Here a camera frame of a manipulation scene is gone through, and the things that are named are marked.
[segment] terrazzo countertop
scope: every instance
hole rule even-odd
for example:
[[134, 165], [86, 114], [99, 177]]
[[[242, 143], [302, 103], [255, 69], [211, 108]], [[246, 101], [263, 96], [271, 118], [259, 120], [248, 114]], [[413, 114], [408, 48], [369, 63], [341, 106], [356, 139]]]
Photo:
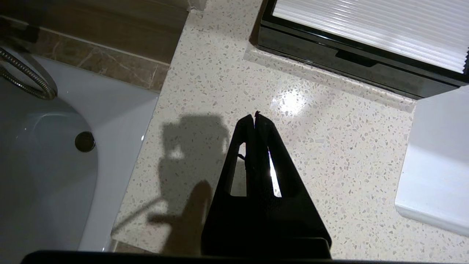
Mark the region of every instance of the terrazzo countertop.
[[260, 3], [210, 0], [190, 13], [112, 237], [199, 254], [231, 133], [259, 110], [276, 124], [333, 258], [469, 261], [466, 237], [394, 208], [415, 102], [256, 50], [248, 39]]

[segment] white bathtub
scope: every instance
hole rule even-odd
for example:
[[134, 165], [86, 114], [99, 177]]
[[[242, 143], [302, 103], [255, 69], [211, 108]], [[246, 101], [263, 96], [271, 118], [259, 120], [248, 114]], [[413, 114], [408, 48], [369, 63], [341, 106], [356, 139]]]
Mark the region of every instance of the white bathtub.
[[[34, 57], [58, 87], [37, 99], [0, 78], [0, 259], [106, 250], [158, 94]], [[75, 148], [91, 131], [96, 147]]]

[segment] drain plug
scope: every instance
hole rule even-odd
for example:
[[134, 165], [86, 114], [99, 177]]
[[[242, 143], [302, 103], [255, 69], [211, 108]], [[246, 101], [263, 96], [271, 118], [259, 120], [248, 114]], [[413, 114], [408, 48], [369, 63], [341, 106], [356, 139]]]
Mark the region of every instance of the drain plug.
[[95, 146], [93, 134], [90, 131], [84, 131], [75, 138], [75, 147], [81, 152], [90, 152]]

